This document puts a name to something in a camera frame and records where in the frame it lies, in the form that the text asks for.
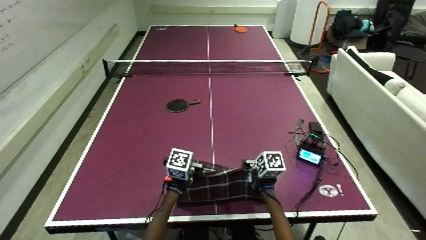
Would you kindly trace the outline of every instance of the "human arm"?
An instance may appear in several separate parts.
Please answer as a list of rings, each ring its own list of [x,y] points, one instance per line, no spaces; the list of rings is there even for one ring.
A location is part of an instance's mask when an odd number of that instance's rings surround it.
[[[168,191],[164,197],[164,204],[156,211],[152,222],[148,225],[145,238],[147,240],[163,240],[168,229],[168,220],[173,207],[178,200],[178,193]]]
[[[294,240],[293,230],[288,218],[284,215],[284,210],[280,203],[272,196],[274,196],[273,189],[261,191],[268,211],[270,214],[272,225],[274,227],[274,234],[277,240]]]

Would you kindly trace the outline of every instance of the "person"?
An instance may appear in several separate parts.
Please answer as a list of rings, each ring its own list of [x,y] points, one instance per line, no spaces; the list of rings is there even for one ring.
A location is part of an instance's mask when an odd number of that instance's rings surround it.
[[[186,191],[188,186],[182,181],[169,179],[168,191],[163,200],[163,205],[157,209],[153,219],[148,225],[144,240],[163,240],[168,228],[168,219],[180,196]],[[274,197],[273,183],[260,184],[261,195],[265,199],[266,208],[270,214],[272,225],[277,240],[294,240],[292,226],[280,202]]]

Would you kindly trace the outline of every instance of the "chair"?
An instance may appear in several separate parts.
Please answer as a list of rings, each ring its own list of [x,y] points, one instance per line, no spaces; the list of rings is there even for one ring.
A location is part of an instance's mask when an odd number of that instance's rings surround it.
[[[405,79],[413,79],[417,64],[426,61],[426,12],[411,16],[413,5],[414,0],[380,0],[374,14],[376,46],[407,62]]]

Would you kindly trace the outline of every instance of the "maroon table surface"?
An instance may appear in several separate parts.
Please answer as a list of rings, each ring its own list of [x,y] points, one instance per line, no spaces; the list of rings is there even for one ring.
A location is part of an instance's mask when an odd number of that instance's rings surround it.
[[[224,26],[155,26],[137,59],[281,59],[265,29],[250,27],[248,33]],[[236,47],[245,43],[262,47]],[[169,113],[165,105],[178,98],[200,99],[201,104],[184,113]],[[125,79],[47,221],[48,231],[99,231],[105,226],[143,224],[159,200],[163,159],[172,148],[229,167],[240,167],[241,160],[254,159],[262,151],[281,151],[288,170],[278,177],[276,193],[290,221],[373,219],[376,209],[345,161],[337,166],[325,164],[322,174],[321,186],[338,191],[328,196],[317,189],[296,219],[294,206],[318,172],[296,159],[289,132],[298,119],[305,121],[305,130],[309,122],[321,122],[289,76],[141,75]],[[341,161],[332,147],[326,155]],[[268,218],[264,203],[233,201],[178,206],[169,221]]]

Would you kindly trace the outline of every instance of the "glove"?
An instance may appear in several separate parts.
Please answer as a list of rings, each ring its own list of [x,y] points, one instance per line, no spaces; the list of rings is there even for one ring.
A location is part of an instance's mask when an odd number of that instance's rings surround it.
[[[178,195],[182,195],[188,191],[188,187],[192,183],[192,180],[178,180],[169,176],[165,177],[164,181],[167,182],[168,191],[176,192]]]
[[[277,182],[277,178],[258,178],[257,171],[252,171],[252,187],[254,190],[266,191],[274,190],[274,184]]]

